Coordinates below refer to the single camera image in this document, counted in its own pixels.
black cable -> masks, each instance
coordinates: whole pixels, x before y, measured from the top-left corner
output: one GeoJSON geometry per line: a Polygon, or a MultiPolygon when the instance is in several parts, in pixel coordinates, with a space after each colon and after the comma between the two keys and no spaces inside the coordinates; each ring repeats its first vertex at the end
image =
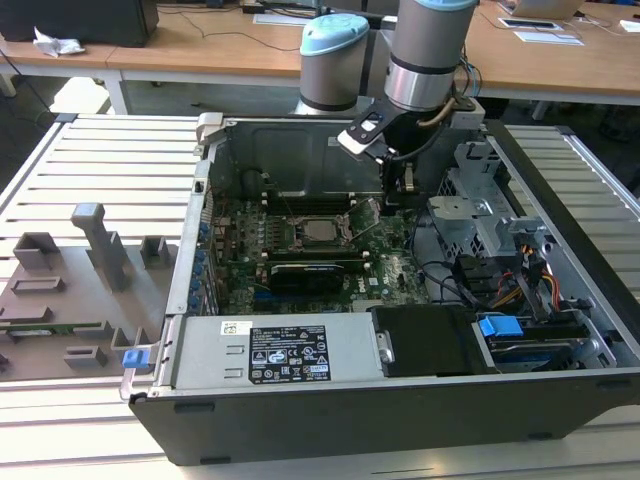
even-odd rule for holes
{"type": "Polygon", "coordinates": [[[293,8],[296,10],[311,10],[314,12],[316,10],[315,7],[296,2],[268,2],[266,0],[258,0],[258,3],[268,10],[272,10],[274,8],[293,8]]]}
{"type": "Polygon", "coordinates": [[[444,284],[445,284],[445,282],[447,280],[454,280],[455,281],[455,279],[453,278],[453,275],[449,275],[448,277],[444,277],[442,279],[442,283],[440,284],[440,301],[441,302],[445,301],[445,299],[444,299],[444,287],[445,287],[445,285],[444,284]]]}
{"type": "Polygon", "coordinates": [[[45,102],[42,99],[42,97],[36,91],[36,89],[33,87],[33,85],[31,85],[31,82],[29,81],[29,79],[26,76],[24,76],[22,74],[22,72],[20,72],[20,70],[18,70],[18,68],[13,64],[13,62],[9,59],[9,57],[7,57],[7,55],[4,53],[4,51],[1,48],[0,48],[0,54],[2,54],[2,56],[4,57],[5,61],[9,64],[9,66],[11,66],[11,68],[13,68],[13,70],[18,74],[18,77],[20,77],[22,80],[24,80],[24,82],[27,84],[27,86],[33,92],[33,94],[36,96],[36,98],[40,101],[40,103],[42,103],[42,105],[44,106],[45,110],[47,112],[49,112],[51,115],[54,115],[53,112],[51,112],[51,109],[49,108],[49,105],[47,105],[47,102],[45,102]]]}
{"type": "Polygon", "coordinates": [[[191,8],[191,9],[187,9],[187,10],[173,10],[171,12],[164,12],[162,10],[158,10],[158,12],[162,13],[163,15],[179,15],[181,13],[193,13],[195,15],[198,14],[202,14],[202,13],[228,13],[228,12],[233,12],[234,10],[239,10],[242,7],[238,6],[238,7],[232,7],[232,8],[227,8],[225,10],[218,10],[218,9],[213,9],[213,8],[191,8]]]}
{"type": "Polygon", "coordinates": [[[297,12],[292,12],[291,10],[286,10],[284,8],[279,9],[271,9],[271,11],[277,15],[282,15],[283,17],[291,17],[291,18],[308,18],[313,19],[314,15],[305,15],[304,13],[298,14],[297,12]]]}
{"type": "Polygon", "coordinates": [[[280,48],[280,47],[276,47],[274,45],[269,45],[268,43],[263,42],[262,40],[257,39],[256,37],[252,37],[251,35],[247,35],[244,32],[214,32],[214,33],[204,33],[204,31],[197,26],[195,23],[193,23],[191,21],[191,19],[189,17],[187,17],[184,13],[179,12],[180,15],[191,24],[191,26],[193,28],[195,28],[196,30],[198,30],[200,32],[200,36],[202,38],[207,38],[207,37],[214,37],[216,35],[240,35],[242,37],[247,37],[250,38],[251,40],[258,42],[262,45],[264,45],[265,47],[269,47],[269,48],[273,48],[274,50],[279,50],[281,52],[295,52],[298,51],[300,49],[300,47],[296,47],[296,48],[280,48]]]}
{"type": "Polygon", "coordinates": [[[417,157],[418,155],[426,152],[427,150],[429,150],[434,143],[436,143],[436,140],[438,140],[438,137],[440,137],[440,135],[442,134],[442,132],[445,129],[445,120],[443,120],[440,125],[438,125],[437,129],[435,132],[433,132],[433,135],[431,135],[431,137],[429,138],[429,140],[427,140],[421,147],[416,148],[413,152],[407,153],[405,155],[400,155],[398,157],[390,157],[389,160],[391,162],[406,162],[407,160],[411,160],[415,157],[417,157]]]}
{"type": "Polygon", "coordinates": [[[159,8],[186,8],[189,10],[208,10],[208,7],[204,3],[190,3],[190,4],[180,4],[180,3],[156,3],[156,7],[159,8]]]}

warning label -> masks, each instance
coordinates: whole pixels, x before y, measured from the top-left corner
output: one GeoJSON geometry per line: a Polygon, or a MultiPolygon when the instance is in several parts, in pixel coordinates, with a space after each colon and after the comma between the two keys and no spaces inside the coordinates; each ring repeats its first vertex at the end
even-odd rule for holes
{"type": "Polygon", "coordinates": [[[249,380],[261,383],[331,380],[324,326],[252,328],[249,380]]]}

blue tab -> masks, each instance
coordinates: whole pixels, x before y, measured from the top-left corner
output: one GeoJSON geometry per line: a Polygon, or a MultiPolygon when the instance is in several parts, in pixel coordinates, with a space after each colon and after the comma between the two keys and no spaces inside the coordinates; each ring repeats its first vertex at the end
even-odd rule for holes
{"type": "Polygon", "coordinates": [[[149,368],[149,358],[151,351],[148,349],[134,348],[127,350],[122,357],[122,366],[124,368],[149,368]]]}
{"type": "Polygon", "coordinates": [[[524,335],[520,322],[511,315],[486,316],[478,322],[485,337],[521,337],[524,335]]]}

floor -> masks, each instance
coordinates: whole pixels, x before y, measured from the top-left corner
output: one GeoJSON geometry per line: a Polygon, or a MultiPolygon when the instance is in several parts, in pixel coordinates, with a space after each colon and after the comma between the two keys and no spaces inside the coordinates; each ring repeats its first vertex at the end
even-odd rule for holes
{"type": "MultiPolygon", "coordinates": [[[[48,105],[67,79],[49,77],[14,78],[17,96],[5,99],[0,95],[0,191],[8,184],[22,162],[37,145],[52,121],[44,106],[29,88],[31,84],[48,105]]],[[[149,82],[129,82],[132,111],[138,115],[193,115],[206,111],[238,114],[278,115],[293,110],[298,92],[288,87],[247,87],[235,85],[200,85],[164,83],[153,86],[149,82]]],[[[502,119],[508,124],[566,125],[612,170],[620,180],[629,184],[640,172],[640,136],[628,142],[605,137],[599,126],[606,107],[594,105],[556,104],[547,112],[543,122],[531,119],[533,104],[511,102],[502,119]]],[[[106,111],[108,104],[101,111],[106,111]]],[[[625,118],[626,124],[635,122],[640,131],[638,109],[625,118]]]]}

cable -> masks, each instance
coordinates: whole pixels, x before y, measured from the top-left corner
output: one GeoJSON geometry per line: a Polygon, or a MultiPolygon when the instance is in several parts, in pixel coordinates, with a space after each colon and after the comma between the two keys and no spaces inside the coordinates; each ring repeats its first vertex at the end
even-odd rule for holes
{"type": "Polygon", "coordinates": [[[413,152],[407,153],[406,155],[400,155],[398,157],[391,157],[389,160],[392,162],[406,162],[407,160],[411,160],[412,158],[417,157],[418,155],[426,152],[427,150],[429,150],[434,143],[436,143],[436,140],[438,140],[438,137],[442,134],[442,132],[444,131],[445,128],[445,124],[444,122],[442,122],[440,125],[438,125],[438,128],[435,132],[433,132],[433,135],[431,135],[431,137],[429,138],[429,140],[427,140],[424,145],[422,145],[421,147],[416,148],[413,152]]]}
{"type": "Polygon", "coordinates": [[[202,14],[202,13],[228,13],[228,12],[233,12],[234,10],[238,10],[242,7],[232,7],[232,8],[227,8],[226,10],[218,10],[218,9],[213,9],[213,8],[191,8],[191,9],[187,9],[187,10],[174,10],[174,11],[170,11],[170,12],[165,12],[163,10],[158,10],[158,12],[162,13],[163,15],[180,15],[181,13],[193,13],[195,15],[197,14],[202,14]]]}
{"type": "Polygon", "coordinates": [[[256,37],[252,37],[251,35],[247,35],[244,32],[214,32],[214,33],[204,33],[204,31],[195,23],[193,23],[191,21],[191,19],[189,17],[187,17],[183,12],[179,12],[179,14],[187,21],[191,24],[191,26],[193,26],[193,28],[195,28],[196,30],[198,30],[200,32],[200,36],[202,38],[207,38],[207,37],[213,37],[216,35],[240,35],[242,37],[247,37],[250,38],[251,40],[258,42],[262,45],[264,45],[265,47],[268,48],[273,48],[274,50],[279,50],[281,52],[295,52],[298,51],[300,49],[300,47],[296,47],[296,48],[280,48],[280,47],[276,47],[274,45],[269,45],[268,43],[263,42],[262,40],[257,39],[256,37]]]}
{"type": "Polygon", "coordinates": [[[445,301],[445,299],[444,299],[444,287],[445,287],[445,282],[447,280],[453,280],[455,282],[455,279],[453,278],[453,275],[449,275],[448,277],[444,277],[442,279],[442,283],[440,284],[440,302],[444,302],[445,301]]]}
{"type": "Polygon", "coordinates": [[[305,15],[304,13],[300,13],[298,14],[297,12],[292,12],[291,10],[286,10],[284,8],[282,9],[270,9],[273,13],[277,14],[277,15],[282,15],[284,17],[291,17],[291,18],[308,18],[308,19],[313,19],[315,18],[315,15],[305,15]]]}
{"type": "Polygon", "coordinates": [[[189,10],[208,10],[208,7],[204,3],[200,4],[179,4],[179,3],[156,3],[156,7],[160,8],[186,8],[189,10]]]}
{"type": "Polygon", "coordinates": [[[45,110],[47,112],[49,112],[51,115],[55,114],[53,112],[51,112],[51,109],[49,108],[49,105],[47,105],[47,102],[45,102],[42,97],[40,96],[40,94],[36,91],[36,89],[33,87],[33,85],[31,85],[31,82],[29,81],[29,79],[24,76],[22,74],[22,72],[20,72],[20,70],[18,70],[18,68],[13,64],[13,62],[9,59],[9,57],[4,53],[4,51],[0,48],[0,54],[2,54],[2,56],[4,57],[5,61],[9,64],[9,66],[11,66],[11,68],[18,74],[18,76],[24,80],[24,82],[27,84],[27,86],[29,87],[29,89],[33,92],[33,94],[36,96],[36,98],[40,101],[40,103],[44,106],[45,110]]]}
{"type": "Polygon", "coordinates": [[[430,120],[418,120],[416,122],[416,125],[418,126],[418,128],[435,127],[437,124],[442,122],[447,117],[447,115],[449,115],[449,112],[451,111],[455,103],[456,103],[456,97],[455,95],[451,95],[451,98],[447,101],[447,103],[444,104],[444,107],[442,107],[442,109],[438,112],[438,114],[435,117],[433,117],[430,120]]]}

